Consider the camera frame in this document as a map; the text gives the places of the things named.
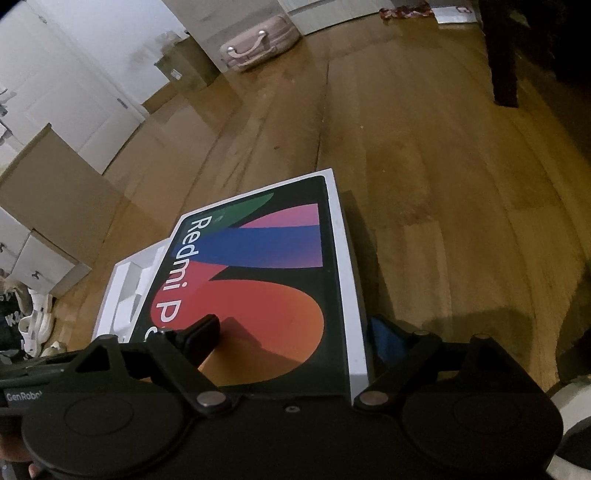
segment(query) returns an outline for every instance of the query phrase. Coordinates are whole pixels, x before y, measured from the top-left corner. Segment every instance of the white paper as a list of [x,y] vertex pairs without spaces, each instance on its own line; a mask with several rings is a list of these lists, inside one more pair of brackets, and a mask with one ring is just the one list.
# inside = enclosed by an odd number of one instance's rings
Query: white paper
[[474,10],[468,7],[439,7],[432,8],[437,23],[475,23]]

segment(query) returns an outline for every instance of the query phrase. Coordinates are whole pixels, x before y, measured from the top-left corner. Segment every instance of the pink suitcase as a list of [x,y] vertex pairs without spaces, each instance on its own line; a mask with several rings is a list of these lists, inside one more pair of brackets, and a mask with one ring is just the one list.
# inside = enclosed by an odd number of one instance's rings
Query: pink suitcase
[[276,15],[224,43],[220,53],[229,68],[242,72],[289,50],[299,38],[291,20]]

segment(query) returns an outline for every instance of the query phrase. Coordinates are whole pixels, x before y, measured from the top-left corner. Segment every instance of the cabinet drawer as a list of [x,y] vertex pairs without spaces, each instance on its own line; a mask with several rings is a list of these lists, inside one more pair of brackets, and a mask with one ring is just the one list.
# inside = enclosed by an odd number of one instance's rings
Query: cabinet drawer
[[74,265],[75,261],[67,254],[33,232],[17,258],[12,275],[33,290],[49,293]]
[[8,247],[0,247],[0,250],[0,268],[10,273],[17,262],[17,256]]
[[29,230],[18,223],[6,210],[0,207],[0,244],[4,244],[13,255],[21,252]]

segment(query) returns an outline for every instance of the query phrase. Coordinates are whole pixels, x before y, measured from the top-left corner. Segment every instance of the redmi pad box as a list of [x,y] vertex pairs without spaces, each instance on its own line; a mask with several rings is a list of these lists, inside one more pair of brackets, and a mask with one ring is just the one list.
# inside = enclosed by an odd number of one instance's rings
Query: redmi pad box
[[132,342],[213,313],[222,337],[200,369],[225,391],[354,397],[367,387],[364,326],[331,170],[184,215],[154,271]]

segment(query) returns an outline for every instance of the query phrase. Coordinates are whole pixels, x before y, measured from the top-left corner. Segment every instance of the hand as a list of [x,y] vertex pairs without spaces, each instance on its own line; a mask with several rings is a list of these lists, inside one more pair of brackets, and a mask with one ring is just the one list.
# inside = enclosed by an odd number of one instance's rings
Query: hand
[[[0,434],[0,458],[7,462],[31,461],[31,455],[20,435]],[[40,470],[35,465],[29,465],[29,475],[31,475],[31,478],[35,478],[39,473]]]

